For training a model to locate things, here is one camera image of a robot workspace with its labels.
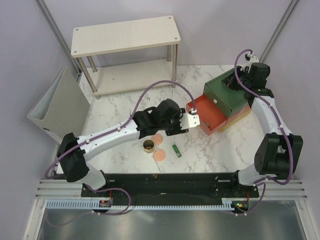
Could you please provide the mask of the green drawer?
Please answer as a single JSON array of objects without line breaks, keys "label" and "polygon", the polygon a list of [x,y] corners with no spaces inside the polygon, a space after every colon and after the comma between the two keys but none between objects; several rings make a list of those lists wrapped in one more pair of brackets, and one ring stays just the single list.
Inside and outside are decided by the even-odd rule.
[{"label": "green drawer", "polygon": [[229,89],[221,81],[207,82],[203,93],[215,104],[215,106],[228,118],[232,110],[230,108]]}]

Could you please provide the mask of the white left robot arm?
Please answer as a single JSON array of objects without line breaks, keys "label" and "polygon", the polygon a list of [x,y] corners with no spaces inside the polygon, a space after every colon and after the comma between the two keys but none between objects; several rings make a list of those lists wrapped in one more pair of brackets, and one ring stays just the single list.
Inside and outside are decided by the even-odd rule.
[{"label": "white left robot arm", "polygon": [[88,162],[111,148],[153,136],[158,131],[164,131],[167,136],[187,133],[188,129],[181,126],[185,113],[185,108],[180,108],[172,99],[166,99],[157,107],[133,113],[132,117],[113,128],[78,137],[72,132],[66,134],[57,155],[65,180],[68,183],[81,182],[99,197],[106,196],[110,185],[104,173]]}]

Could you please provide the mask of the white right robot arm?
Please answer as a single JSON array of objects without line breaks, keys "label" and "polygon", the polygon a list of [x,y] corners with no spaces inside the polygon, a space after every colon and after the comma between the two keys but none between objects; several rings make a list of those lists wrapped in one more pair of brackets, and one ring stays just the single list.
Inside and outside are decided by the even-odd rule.
[{"label": "white right robot arm", "polygon": [[254,62],[251,66],[235,66],[233,73],[222,80],[228,89],[244,93],[264,134],[253,164],[239,170],[238,179],[229,184],[229,191],[235,197],[242,196],[247,186],[257,185],[264,180],[279,185],[288,184],[303,147],[302,137],[294,135],[284,124],[276,107],[275,96],[266,87],[270,72],[267,64]]}]

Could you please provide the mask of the coral drawer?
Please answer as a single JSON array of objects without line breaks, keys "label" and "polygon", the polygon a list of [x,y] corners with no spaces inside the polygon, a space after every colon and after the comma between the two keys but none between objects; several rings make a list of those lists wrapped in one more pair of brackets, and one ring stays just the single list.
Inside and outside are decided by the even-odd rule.
[{"label": "coral drawer", "polygon": [[227,122],[227,117],[205,94],[197,97],[195,103],[200,119],[199,126],[207,136],[219,131]]}]

